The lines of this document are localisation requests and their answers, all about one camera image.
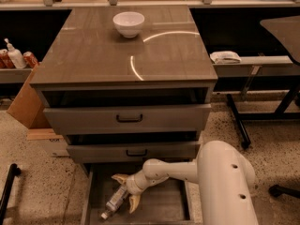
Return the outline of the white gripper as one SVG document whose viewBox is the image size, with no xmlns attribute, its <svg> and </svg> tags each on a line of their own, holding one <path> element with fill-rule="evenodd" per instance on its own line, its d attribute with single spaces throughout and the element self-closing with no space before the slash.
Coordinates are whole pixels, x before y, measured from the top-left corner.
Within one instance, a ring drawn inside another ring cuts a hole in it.
<svg viewBox="0 0 300 225">
<path fill-rule="evenodd" d="M 143 171 L 136 172 L 130 176 L 128 174 L 117 173 L 112 176 L 119 184 L 126 184 L 129 196 L 129 213 L 132 214 L 139 206 L 141 194 L 148 188 L 154 186 L 157 181 L 147 178 Z"/>
</svg>

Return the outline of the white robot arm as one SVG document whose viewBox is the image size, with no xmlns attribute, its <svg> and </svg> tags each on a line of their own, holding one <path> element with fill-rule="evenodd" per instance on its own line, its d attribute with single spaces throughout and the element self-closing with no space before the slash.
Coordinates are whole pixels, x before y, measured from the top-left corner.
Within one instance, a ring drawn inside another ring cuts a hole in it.
<svg viewBox="0 0 300 225">
<path fill-rule="evenodd" d="M 130 210 L 135 211 L 148 188 L 169 178 L 199 186 L 203 225 L 259 225 L 249 189 L 255 172 L 250 162 L 223 141 L 211 141 L 200 148 L 191 162 L 168 163 L 148 159 L 132 175 L 112 177 L 130 194 Z"/>
</svg>

